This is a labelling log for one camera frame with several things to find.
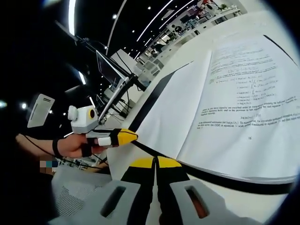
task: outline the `white device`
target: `white device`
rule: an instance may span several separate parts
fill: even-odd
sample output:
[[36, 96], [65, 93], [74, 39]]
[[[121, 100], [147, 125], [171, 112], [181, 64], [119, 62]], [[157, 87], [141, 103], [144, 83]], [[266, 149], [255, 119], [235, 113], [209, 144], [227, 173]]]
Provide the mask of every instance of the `white device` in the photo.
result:
[[51, 97], [39, 94], [31, 110], [27, 128], [35, 128], [44, 125], [54, 101], [55, 100]]
[[86, 134], [99, 125], [96, 109], [92, 105], [79, 109], [71, 105], [67, 118], [71, 120], [72, 131], [75, 134]]

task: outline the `black wrist strap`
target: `black wrist strap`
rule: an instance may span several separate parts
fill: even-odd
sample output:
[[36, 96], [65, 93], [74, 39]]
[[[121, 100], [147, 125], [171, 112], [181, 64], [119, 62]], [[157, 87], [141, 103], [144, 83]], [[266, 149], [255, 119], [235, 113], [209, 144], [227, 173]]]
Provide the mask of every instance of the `black wrist strap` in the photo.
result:
[[59, 140], [60, 139], [54, 139], [52, 142], [52, 149], [53, 149], [54, 156], [56, 158], [62, 158], [62, 155], [60, 154], [60, 152], [58, 151], [58, 148], [57, 148], [57, 144], [58, 144]]

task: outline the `blurred patch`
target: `blurred patch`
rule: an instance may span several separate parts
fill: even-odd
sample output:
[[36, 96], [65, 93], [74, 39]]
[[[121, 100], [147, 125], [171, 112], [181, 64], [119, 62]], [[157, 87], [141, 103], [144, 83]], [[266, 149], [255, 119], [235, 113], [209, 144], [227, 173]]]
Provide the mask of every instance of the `blurred patch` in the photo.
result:
[[47, 8], [47, 7], [52, 6], [60, 1], [61, 0], [44, 0], [42, 3], [42, 6], [43, 6], [43, 8]]

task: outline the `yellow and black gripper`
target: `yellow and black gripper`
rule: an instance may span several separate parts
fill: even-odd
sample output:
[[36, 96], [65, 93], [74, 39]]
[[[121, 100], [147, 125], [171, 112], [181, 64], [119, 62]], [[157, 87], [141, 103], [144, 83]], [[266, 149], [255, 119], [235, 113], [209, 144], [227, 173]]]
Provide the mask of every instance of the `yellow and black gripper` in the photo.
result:
[[138, 135], [135, 132], [123, 128], [112, 130], [109, 136], [113, 147], [128, 144], [138, 138]]

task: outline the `white plastic part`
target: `white plastic part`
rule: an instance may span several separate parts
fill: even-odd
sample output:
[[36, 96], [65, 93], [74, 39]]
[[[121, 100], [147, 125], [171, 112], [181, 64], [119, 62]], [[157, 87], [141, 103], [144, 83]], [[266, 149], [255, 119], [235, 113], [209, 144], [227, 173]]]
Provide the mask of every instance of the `white plastic part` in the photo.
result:
[[70, 105], [68, 113], [67, 113], [67, 118], [71, 121], [75, 121], [78, 116], [78, 111], [75, 106]]
[[110, 137], [100, 137], [98, 138], [98, 145], [99, 146], [110, 146], [112, 144]]
[[[36, 128], [43, 126], [50, 112], [50, 109], [54, 104], [54, 101], [55, 100], [49, 96], [39, 94], [33, 108], [31, 109], [27, 128]], [[25, 109], [27, 105], [23, 104], [22, 107], [23, 109]]]

